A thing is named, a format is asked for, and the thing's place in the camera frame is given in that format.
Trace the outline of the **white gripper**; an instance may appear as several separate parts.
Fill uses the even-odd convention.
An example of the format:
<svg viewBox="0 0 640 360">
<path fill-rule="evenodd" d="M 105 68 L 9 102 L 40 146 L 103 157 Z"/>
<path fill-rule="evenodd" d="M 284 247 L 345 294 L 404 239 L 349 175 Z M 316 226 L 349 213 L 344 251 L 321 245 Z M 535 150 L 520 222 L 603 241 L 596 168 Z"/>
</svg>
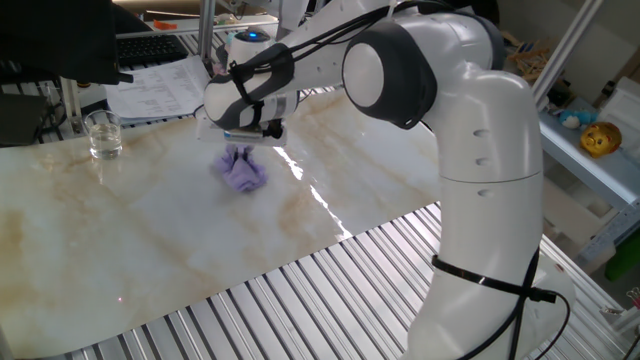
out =
<svg viewBox="0 0 640 360">
<path fill-rule="evenodd" d="M 282 119 L 259 123 L 255 126 L 243 127 L 235 130 L 223 130 L 208 117 L 203 107 L 195 111 L 197 120 L 196 138 L 203 142 L 224 142 L 228 144 L 246 146 L 243 159 L 248 161 L 251 156 L 251 146 L 281 147 L 287 141 L 286 123 Z M 234 146 L 233 160 L 237 161 L 240 151 Z"/>
</svg>

